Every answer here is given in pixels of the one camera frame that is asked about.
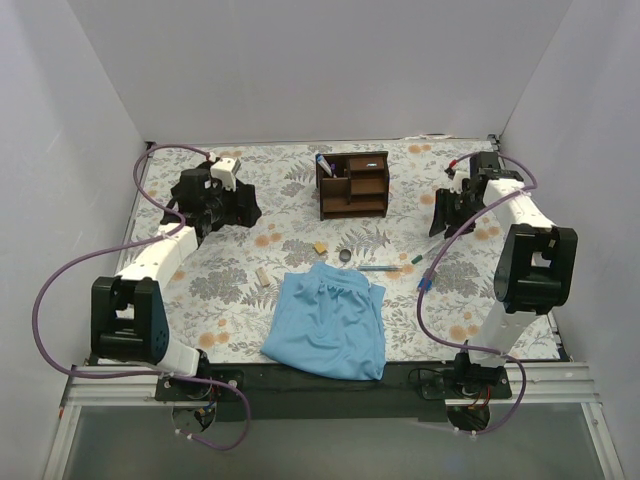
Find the white green-tipped marker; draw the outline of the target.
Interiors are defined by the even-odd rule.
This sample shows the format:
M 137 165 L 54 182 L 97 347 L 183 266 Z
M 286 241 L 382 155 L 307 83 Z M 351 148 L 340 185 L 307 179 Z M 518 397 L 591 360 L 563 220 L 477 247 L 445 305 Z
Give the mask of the white green-tipped marker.
M 407 259 L 404 260 L 404 263 L 405 264 L 411 263 L 415 265 L 420 261 L 422 261 L 423 259 L 429 258 L 432 253 L 437 253 L 441 249 L 444 243 L 445 243 L 444 240 L 435 242 L 432 245 L 430 245 L 424 252 L 421 252 L 415 255 L 410 255 Z

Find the tan eraser block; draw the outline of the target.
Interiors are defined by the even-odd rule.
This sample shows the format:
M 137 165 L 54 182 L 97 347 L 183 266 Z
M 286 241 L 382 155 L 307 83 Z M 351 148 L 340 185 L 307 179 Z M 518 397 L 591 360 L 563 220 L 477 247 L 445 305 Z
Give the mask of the tan eraser block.
M 318 254 L 324 254 L 327 251 L 327 248 L 323 243 L 317 242 L 317 243 L 314 244 L 314 250 Z

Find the brown blue pen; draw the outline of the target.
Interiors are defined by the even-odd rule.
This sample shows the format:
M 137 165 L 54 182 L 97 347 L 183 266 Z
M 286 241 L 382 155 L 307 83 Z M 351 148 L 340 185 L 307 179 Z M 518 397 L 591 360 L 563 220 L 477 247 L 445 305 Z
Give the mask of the brown blue pen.
M 316 156 L 316 164 L 322 168 L 322 170 L 329 176 L 333 176 L 333 170 L 331 165 L 327 162 L 326 158 L 322 154 Z

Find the brown wooden desk organizer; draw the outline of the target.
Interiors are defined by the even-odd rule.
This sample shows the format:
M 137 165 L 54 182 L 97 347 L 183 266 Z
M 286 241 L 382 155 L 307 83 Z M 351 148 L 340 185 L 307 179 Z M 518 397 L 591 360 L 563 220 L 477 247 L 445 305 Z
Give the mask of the brown wooden desk organizer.
M 315 156 L 321 221 L 386 216 L 390 190 L 387 151 L 322 155 L 336 165 L 337 177 L 329 177 L 316 164 Z

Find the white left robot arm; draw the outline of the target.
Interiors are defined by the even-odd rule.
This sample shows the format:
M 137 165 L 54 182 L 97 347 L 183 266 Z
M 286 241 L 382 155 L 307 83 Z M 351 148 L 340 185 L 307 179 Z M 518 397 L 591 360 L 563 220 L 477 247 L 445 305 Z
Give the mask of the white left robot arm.
M 206 236 L 226 225 L 253 227 L 261 216 L 255 187 L 237 179 L 240 161 L 220 157 L 181 172 L 157 235 L 114 277 L 91 289 L 91 351 L 113 361 L 153 366 L 177 374 L 178 387 L 193 400 L 213 386 L 200 367 L 202 354 L 173 337 L 162 290 Z

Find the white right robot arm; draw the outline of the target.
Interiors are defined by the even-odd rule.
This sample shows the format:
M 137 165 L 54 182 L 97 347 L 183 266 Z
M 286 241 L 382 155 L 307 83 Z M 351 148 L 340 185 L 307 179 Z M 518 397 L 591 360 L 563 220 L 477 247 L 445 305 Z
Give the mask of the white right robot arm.
M 501 382 L 505 356 L 523 332 L 567 301 L 578 236 L 539 210 L 529 194 L 535 182 L 524 169 L 502 167 L 497 152 L 465 159 L 467 170 L 454 163 L 446 169 L 452 185 L 436 192 L 429 234 L 450 240 L 470 233 L 486 213 L 495 215 L 506 234 L 493 280 L 495 302 L 453 361 L 453 387 L 471 398 Z

